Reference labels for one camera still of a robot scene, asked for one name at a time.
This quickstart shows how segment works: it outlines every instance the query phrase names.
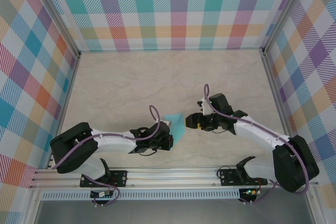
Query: checkered fabric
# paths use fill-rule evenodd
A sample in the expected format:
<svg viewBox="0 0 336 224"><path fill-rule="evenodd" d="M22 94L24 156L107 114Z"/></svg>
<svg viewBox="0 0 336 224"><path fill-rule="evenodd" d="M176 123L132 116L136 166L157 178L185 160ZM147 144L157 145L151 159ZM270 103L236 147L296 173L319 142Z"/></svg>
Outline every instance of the checkered fabric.
<svg viewBox="0 0 336 224"><path fill-rule="evenodd" d="M54 2L63 13L60 1ZM257 40L275 0L65 2L83 37L85 45L79 46L101 51L258 48ZM69 24L70 32L80 43L73 26Z"/></svg>
<svg viewBox="0 0 336 224"><path fill-rule="evenodd" d="M268 30L266 32L266 36L264 37L264 39L263 39L263 41L261 43L261 47L265 47L266 42L268 41L269 36L270 36L271 32L273 31L273 28L274 28L275 24L278 22L279 17L282 14L284 6L287 4L287 1L288 0L282 0L281 1L281 4L279 5L279 8L277 9L277 12L276 12L275 16L273 17L273 20L272 20L272 22L271 22L271 24L270 24L270 26L269 26L269 28L268 28Z"/></svg>
<svg viewBox="0 0 336 224"><path fill-rule="evenodd" d="M336 0L299 0L269 59L291 127L319 164L325 214L336 220Z"/></svg>
<svg viewBox="0 0 336 224"><path fill-rule="evenodd" d="M40 0L0 0L0 223L18 223L75 57Z"/></svg>

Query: enclosure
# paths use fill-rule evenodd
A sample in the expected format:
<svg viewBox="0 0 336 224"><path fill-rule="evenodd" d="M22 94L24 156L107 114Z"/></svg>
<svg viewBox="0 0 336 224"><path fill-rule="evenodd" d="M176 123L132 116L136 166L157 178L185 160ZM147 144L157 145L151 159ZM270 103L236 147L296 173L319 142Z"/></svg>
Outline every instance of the enclosure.
<svg viewBox="0 0 336 224"><path fill-rule="evenodd" d="M50 141L76 124L151 127L149 105L184 121L206 83L234 111L307 141L320 174L306 194L230 198L246 187L221 188L217 170L267 151L220 129L184 127L151 156L94 154L129 173L124 198L102 209L80 174L50 169ZM336 0L0 0L0 108L0 223L335 223ZM148 190L156 198L139 196Z"/></svg>

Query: metal bar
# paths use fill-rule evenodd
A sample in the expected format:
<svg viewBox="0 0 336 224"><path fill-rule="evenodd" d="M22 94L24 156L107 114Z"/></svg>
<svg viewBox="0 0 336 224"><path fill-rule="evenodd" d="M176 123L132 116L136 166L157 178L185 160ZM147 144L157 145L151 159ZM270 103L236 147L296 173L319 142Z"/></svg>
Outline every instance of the metal bar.
<svg viewBox="0 0 336 224"><path fill-rule="evenodd" d="M310 187L307 195L308 203L313 215L313 218L318 224L332 223L325 219L322 210L323 198L321 198L321 189L319 187Z"/></svg>
<svg viewBox="0 0 336 224"><path fill-rule="evenodd" d="M61 35L63 36L65 42L68 44L70 50L74 55L79 57L80 50L77 47L73 37L71 36L68 27L63 22L63 19L61 18L60 14L57 11L56 6L53 3L53 0L41 0L44 7L48 11L51 19L56 24L58 30L60 31Z"/></svg>
<svg viewBox="0 0 336 224"><path fill-rule="evenodd" d="M256 186L221 186L217 177L219 167L169 167L169 168L111 168L127 170L126 187L120 190L149 189L214 189L214 188L251 188ZM32 190L91 190L79 187L81 174L58 174L55 170L37 170L31 182Z"/></svg>
<svg viewBox="0 0 336 224"><path fill-rule="evenodd" d="M71 77L71 81L70 81L70 84L69 84L69 90L68 90L67 96L65 98L64 106L63 106L63 109L62 109L60 117L59 117L59 122L58 122L58 126L57 126L57 129L56 129L56 135L59 135L61 133L61 130L62 130L65 115L66 115L68 105L69 105L69 101L70 101L71 92L72 92L72 89L73 89L74 84L75 84L75 79L76 79L77 71L78 71L78 68L79 68L79 62L80 62L80 58L77 58L76 63L75 63L75 67L73 69L73 74L72 74L72 77ZM46 159L46 161L43 165L43 167L45 167L45 168L48 168L48 165L49 165L49 162L50 162L51 149L49 149L47 155L48 155L48 158Z"/></svg>
<svg viewBox="0 0 336 224"><path fill-rule="evenodd" d="M32 224L35 222L38 207L42 199L41 191L29 191L23 209L21 224Z"/></svg>
<svg viewBox="0 0 336 224"><path fill-rule="evenodd" d="M281 121L281 124L282 124L283 131L287 136L293 136L293 132L292 132L290 124L287 120L287 116L286 116L286 112L285 112L286 110L284 108L284 104L282 102L281 95L280 95L279 90L277 88L277 85L275 83L275 77L273 75L273 71L272 71L271 65L269 63L269 60L268 60L267 56L265 55L265 53L262 52L262 51L260 51L260 56L261 56L261 60L263 62L262 64L264 65L264 69L265 69L265 72L266 72L268 83L269 83L271 91L272 91L273 99L275 101L275 105L276 105L277 110L278 110L278 114L279 114L279 117L280 117L280 121Z"/></svg>
<svg viewBox="0 0 336 224"><path fill-rule="evenodd" d="M89 50L85 39L83 38L82 33L80 32L78 25L70 11L70 8L66 2L66 0L57 0L59 5L62 7L64 15L67 17L67 21L69 22L69 25L74 30L73 32L76 34L77 39L79 41L79 46L81 50Z"/></svg>
<svg viewBox="0 0 336 224"><path fill-rule="evenodd" d="M288 17L292 13L293 9L295 8L296 3L298 0L287 0L281 15L278 19L278 22L275 24L268 41L265 44L265 51L268 52L268 50L272 47L276 39L278 38L283 26L285 25Z"/></svg>

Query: wire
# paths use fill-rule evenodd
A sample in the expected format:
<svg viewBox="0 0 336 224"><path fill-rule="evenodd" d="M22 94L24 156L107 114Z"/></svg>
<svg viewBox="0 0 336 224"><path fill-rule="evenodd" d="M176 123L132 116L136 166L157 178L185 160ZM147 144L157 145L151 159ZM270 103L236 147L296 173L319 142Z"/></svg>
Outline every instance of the wire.
<svg viewBox="0 0 336 224"><path fill-rule="evenodd" d="M224 130L224 131L221 131L221 132L214 132L213 130L211 131L212 133L215 133L215 134L221 134L223 132L226 132L227 130Z"/></svg>
<svg viewBox="0 0 336 224"><path fill-rule="evenodd" d="M220 169L222 169L223 167L228 167L229 169L231 169L231 167L229 167L229 166L227 166L227 165L223 165L222 167L220 167L220 168L217 170L217 172L216 172L218 178L221 178L221 177L218 175L218 173L219 173Z"/></svg>
<svg viewBox="0 0 336 224"><path fill-rule="evenodd" d="M122 137L123 139L128 139L128 140L135 140L135 141L144 141L144 140L147 140L147 139L150 139L152 138L159 130L160 128L160 121L161 121L161 118L160 118L160 114L159 112L157 111L156 107L154 107L153 105L150 105L149 106L149 110L151 112L151 115L152 117L154 118L154 120L156 121L156 117L154 116L153 114L153 111L152 109L156 112L156 115L158 116L157 117L157 120L158 120L158 125L156 126L156 129L155 131L150 134L149 136L147 137L141 137L141 138L134 138L134 137L128 137L128 136L124 136L122 134L118 134L118 133L103 133L103 134L96 134L96 135L93 135L93 136L89 136L87 137L86 139L80 141L78 144L76 144L55 166L53 166L51 169L54 170L56 169L58 166L60 166L76 149L78 149L80 146L82 146L85 142L91 140L91 139L94 139L95 137L101 137L101 136L118 136L118 137Z"/></svg>
<svg viewBox="0 0 336 224"><path fill-rule="evenodd" d="M144 156L144 157L149 157L149 156L154 155L154 154L157 153L157 152L158 152L158 151L155 150L154 152L152 152L151 154L148 154L148 155L143 155L143 154L141 154L141 153L139 153L139 155L140 155L140 156Z"/></svg>
<svg viewBox="0 0 336 224"><path fill-rule="evenodd" d="M296 158L298 159L298 161L299 161L299 163L300 163L300 165L301 165L301 167L302 167L303 174L305 175L305 187L304 187L304 190L303 190L303 191L300 191L300 192L295 192L295 194L305 194L305 193L308 191L308 188L309 188L309 177L308 177L308 172L307 172L307 169L306 169L306 167L305 167L305 164L304 164L302 158L300 157L299 153L296 151L296 149L295 149L291 144L289 144L285 139L283 139L281 136L278 136L278 135L275 134L274 132L268 130L267 128L265 128L265 127L263 127L263 126L261 126L261 125L255 123L255 122L251 122L251 121L246 120L246 119L237 118L237 117L235 117L235 116L231 116L231 115L226 115L226 114L220 113L218 110L216 110L216 109L212 106L212 104L211 104L211 102L210 102L210 100L209 100L209 97L208 97L208 96L209 96L209 93L210 93L210 88L209 88L209 85L206 83L206 84L204 85L204 98L205 98L205 100L207 101L207 103L209 104L210 108L211 108L214 112L216 112L217 114L219 114L219 115L221 115L221 116L223 116L223 117L225 117L225 118L231 118L231 119L233 119L233 120L241 121L241 122L244 122L244 123L248 123L248 124L250 124L251 126L255 126L255 127L261 129L262 131L266 132L267 134L269 134L269 135L271 135L271 136L273 136L273 137L279 139L280 141L282 141L284 144L286 144L286 145L290 148L290 150L294 153L294 155L295 155Z"/></svg>
<svg viewBox="0 0 336 224"><path fill-rule="evenodd" d="M103 207L103 206L108 206L108 205L112 204L113 202L115 202L115 201L119 198L119 196L120 196L120 189L119 189L118 187L116 187L116 186L111 186L111 185L104 184L104 183L100 183L100 182L95 181L94 179L90 178L89 176L86 176L86 175L84 175L84 176L85 176L88 180L90 180L91 182L93 182L93 183L95 183L95 184L97 184L97 185L100 185L100 186L103 186L103 187L108 187L108 188L113 188L114 191L116 190L116 191L118 192L118 194L116 195L116 197L115 197L114 199L109 200L109 201L108 201L106 204L104 204L104 205L100 205L100 204L98 204L98 203L96 202L96 198L94 198L94 199L93 199L93 203L95 204L95 206L97 206L97 205L99 205L99 206L101 206L101 207Z"/></svg>
<svg viewBox="0 0 336 224"><path fill-rule="evenodd" d="M259 198L259 199L256 199L255 201L253 201L253 203L257 203L257 202L261 202L261 201L263 201L263 200L265 200L271 193L272 193L272 191L273 191L273 189L276 187L277 185L273 185L272 186L272 188L264 195L264 196L262 196L261 198Z"/></svg>
<svg viewBox="0 0 336 224"><path fill-rule="evenodd" d="M258 182L259 182L259 189L258 189L258 191L261 192L261 180L260 180L260 178L257 178L257 180L258 180Z"/></svg>

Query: marble surface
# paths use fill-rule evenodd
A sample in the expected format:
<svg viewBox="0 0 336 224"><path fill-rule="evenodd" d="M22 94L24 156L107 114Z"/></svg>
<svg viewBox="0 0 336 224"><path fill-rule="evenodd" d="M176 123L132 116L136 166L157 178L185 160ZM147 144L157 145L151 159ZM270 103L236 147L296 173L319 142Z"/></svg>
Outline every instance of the marble surface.
<svg viewBox="0 0 336 224"><path fill-rule="evenodd" d="M208 83L234 110L283 132L257 50L132 51L83 54L63 131L80 122L102 131L124 132L152 126L149 105L161 116L199 112ZM110 167L212 166L236 164L264 152L229 132L186 129L171 151L153 156L102 153Z"/></svg>

